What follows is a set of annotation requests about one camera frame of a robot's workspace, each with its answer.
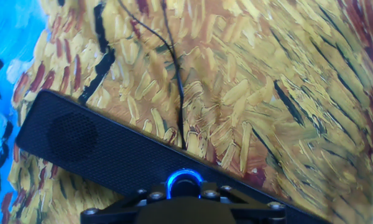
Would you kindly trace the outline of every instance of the glowing blue ring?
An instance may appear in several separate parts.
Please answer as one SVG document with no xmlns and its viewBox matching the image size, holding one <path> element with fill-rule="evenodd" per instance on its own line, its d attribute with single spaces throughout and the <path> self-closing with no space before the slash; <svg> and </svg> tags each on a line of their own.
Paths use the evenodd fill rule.
<svg viewBox="0 0 373 224">
<path fill-rule="evenodd" d="M 180 175 L 183 175 L 183 174 L 187 174 L 187 175 L 190 175 L 191 177 L 193 177 L 199 183 L 199 186 L 203 182 L 203 178 L 201 177 L 201 175 L 194 170 L 191 170 L 191 169 L 178 170 L 178 171 L 174 172 L 172 175 L 170 175 L 170 177 L 168 177 L 168 179 L 167 179 L 167 182 L 166 182 L 167 199 L 171 198 L 170 191 L 173 187 L 173 184 L 174 184 L 176 178 Z"/>
</svg>

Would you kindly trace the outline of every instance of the textured paint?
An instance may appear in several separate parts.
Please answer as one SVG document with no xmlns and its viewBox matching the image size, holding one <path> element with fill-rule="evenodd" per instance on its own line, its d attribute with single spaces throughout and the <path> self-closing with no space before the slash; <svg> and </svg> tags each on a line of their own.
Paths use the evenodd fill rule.
<svg viewBox="0 0 373 224">
<path fill-rule="evenodd" d="M 8 27 L 0 29 L 6 31 L 0 31 L 0 46 L 9 46 L 0 48 L 0 92 L 14 90 L 16 110 L 3 94 L 2 155 L 7 117 L 17 124 L 8 140 L 12 150 L 17 126 L 41 88 L 63 91 L 179 146 L 174 65 L 161 41 L 127 18 L 117 0 L 41 3 L 48 22 L 39 41 L 27 37 L 39 36 L 31 30 L 5 35 Z M 168 39 L 159 0 L 128 5 Z M 18 10 L 15 27 L 37 22 L 27 13 L 39 14 Z M 167 15 L 184 78 L 188 150 L 334 223 L 370 223 L 373 1 L 173 0 Z M 31 44 L 20 50 L 24 44 L 14 37 Z M 20 66 L 31 54 L 17 54 L 33 48 L 34 61 Z M 56 223 L 64 216 L 76 223 L 83 209 L 119 198 L 17 147 L 8 154 L 14 161 L 7 179 L 18 194 L 10 197 L 3 181 L 4 222 L 9 214 L 22 223 L 41 217 Z M 6 169 L 8 162 L 0 168 L 2 180 Z M 7 212 L 9 198 L 16 203 Z"/>
<path fill-rule="evenodd" d="M 41 31 L 45 27 L 45 16 L 39 2 L 36 0 L 0 1 L 0 60 L 4 67 L 0 70 L 0 153 L 8 158 L 3 164 L 0 162 L 1 192 L 0 192 L 0 222 L 8 220 L 11 204 L 17 197 L 17 192 L 7 181 L 12 161 L 12 146 L 19 131 L 14 127 L 7 145 L 8 155 L 2 148 L 2 137 L 6 131 L 7 121 L 17 123 L 17 113 L 12 109 L 11 98 L 16 80 L 23 71 L 32 64 L 33 49 Z"/>
</svg>

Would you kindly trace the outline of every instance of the black cable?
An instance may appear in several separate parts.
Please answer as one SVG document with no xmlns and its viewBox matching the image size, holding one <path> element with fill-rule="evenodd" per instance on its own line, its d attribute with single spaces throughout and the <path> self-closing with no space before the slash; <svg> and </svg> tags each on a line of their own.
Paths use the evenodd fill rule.
<svg viewBox="0 0 373 224">
<path fill-rule="evenodd" d="M 168 19 L 167 19 L 167 14 L 166 14 L 166 8 L 167 8 L 167 5 L 165 3 L 165 0 L 162 1 L 162 9 L 163 9 L 163 16 L 164 16 L 164 19 L 165 19 L 165 26 L 166 26 L 166 29 L 167 29 L 167 32 L 168 32 L 168 36 L 170 38 L 170 41 L 171 41 L 171 44 L 172 46 L 170 47 L 169 44 L 167 43 L 167 41 L 161 36 L 159 35 L 158 33 L 156 33 L 154 30 L 152 30 L 151 28 L 149 28 L 147 25 L 145 25 L 143 22 L 141 22 L 140 20 L 138 20 L 128 9 L 127 7 L 123 4 L 123 2 L 121 0 L 118 0 L 119 1 L 119 4 L 121 5 L 121 7 L 127 12 L 127 14 L 133 19 L 135 20 L 138 24 L 142 25 L 143 27 L 145 27 L 149 32 L 153 33 L 153 35 L 156 35 L 166 46 L 166 48 L 168 49 L 168 51 L 170 51 L 170 54 L 172 56 L 172 59 L 173 59 L 173 63 L 174 63 L 174 66 L 175 66 L 175 76 L 177 78 L 177 85 L 178 85 L 178 90 L 179 90 L 179 93 L 180 93 L 180 110 L 178 112 L 178 121 L 177 121 L 177 125 L 178 125 L 178 128 L 180 130 L 180 134 L 181 134 L 181 141 L 182 141 L 182 149 L 187 149 L 187 145 L 185 143 L 185 138 L 184 138 L 184 128 L 183 128 L 183 103 L 184 103 L 184 90 L 183 90 L 183 85 L 182 85 L 182 79 L 181 79 L 181 74 L 180 74 L 180 65 L 178 64 L 178 59 L 177 59 L 177 56 L 175 54 L 175 47 L 174 47 L 174 40 L 173 40 L 173 36 L 172 36 L 172 33 L 170 31 L 170 28 L 168 26 Z"/>
</svg>

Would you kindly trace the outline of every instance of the black speaker bar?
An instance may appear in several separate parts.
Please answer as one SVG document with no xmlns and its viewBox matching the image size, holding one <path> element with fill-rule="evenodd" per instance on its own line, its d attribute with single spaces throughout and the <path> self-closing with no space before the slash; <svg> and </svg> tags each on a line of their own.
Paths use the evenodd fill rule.
<svg viewBox="0 0 373 224">
<path fill-rule="evenodd" d="M 261 203 L 279 201 L 219 167 L 49 90 L 37 95 L 16 143 L 37 157 L 123 195 L 165 182 L 180 169 L 193 169 L 208 182 L 229 185 Z M 327 223 L 292 205 L 287 205 L 287 220 Z"/>
</svg>

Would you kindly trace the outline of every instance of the bolt head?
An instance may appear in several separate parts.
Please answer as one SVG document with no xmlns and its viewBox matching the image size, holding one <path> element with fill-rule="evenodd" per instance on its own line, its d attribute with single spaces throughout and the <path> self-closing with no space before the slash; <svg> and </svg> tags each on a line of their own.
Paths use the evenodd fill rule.
<svg viewBox="0 0 373 224">
<path fill-rule="evenodd" d="M 232 187 L 230 187 L 228 185 L 222 186 L 221 188 L 224 189 L 224 190 L 231 190 L 232 189 Z"/>
<path fill-rule="evenodd" d="M 164 196 L 162 192 L 152 192 L 149 197 L 154 199 L 154 200 L 159 200 Z"/>
<path fill-rule="evenodd" d="M 98 211 L 99 211 L 98 208 L 89 208 L 89 209 L 85 210 L 83 213 L 85 215 L 94 215 Z"/>
<path fill-rule="evenodd" d="M 139 189 L 137 192 L 138 192 L 138 194 L 143 194 L 143 193 L 146 193 L 146 190 L 145 189 Z"/>
<path fill-rule="evenodd" d="M 214 198 L 217 197 L 218 193 L 215 190 L 205 190 L 203 192 L 203 195 L 209 198 Z"/>
<path fill-rule="evenodd" d="M 284 209 L 285 205 L 279 202 L 270 202 L 267 204 L 271 209 L 279 210 Z"/>
</svg>

